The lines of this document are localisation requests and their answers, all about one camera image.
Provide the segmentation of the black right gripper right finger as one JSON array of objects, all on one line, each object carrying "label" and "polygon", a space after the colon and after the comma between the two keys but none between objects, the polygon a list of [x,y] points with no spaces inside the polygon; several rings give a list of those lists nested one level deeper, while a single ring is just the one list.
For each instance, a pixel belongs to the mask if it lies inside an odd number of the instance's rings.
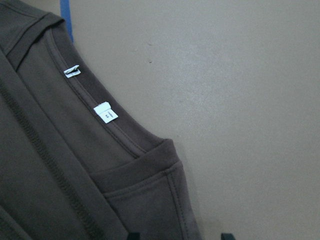
[{"label": "black right gripper right finger", "polygon": [[235,237],[232,233],[221,233],[220,235],[220,239],[221,240],[235,240]]}]

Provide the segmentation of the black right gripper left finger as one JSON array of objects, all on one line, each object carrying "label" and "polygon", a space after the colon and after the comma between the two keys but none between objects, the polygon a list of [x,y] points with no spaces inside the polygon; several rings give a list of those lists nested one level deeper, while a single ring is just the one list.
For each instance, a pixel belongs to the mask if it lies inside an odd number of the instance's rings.
[{"label": "black right gripper left finger", "polygon": [[127,236],[127,240],[140,240],[139,232],[130,232]]}]

